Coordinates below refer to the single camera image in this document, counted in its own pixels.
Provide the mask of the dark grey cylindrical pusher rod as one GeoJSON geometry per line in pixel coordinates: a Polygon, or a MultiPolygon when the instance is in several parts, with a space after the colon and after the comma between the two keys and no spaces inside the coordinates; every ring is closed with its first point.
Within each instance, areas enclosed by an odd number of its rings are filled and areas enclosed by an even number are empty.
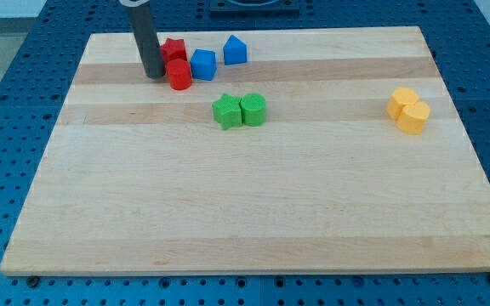
{"type": "Polygon", "coordinates": [[[126,8],[145,74],[158,79],[166,73],[150,0],[120,0],[126,8]]]}

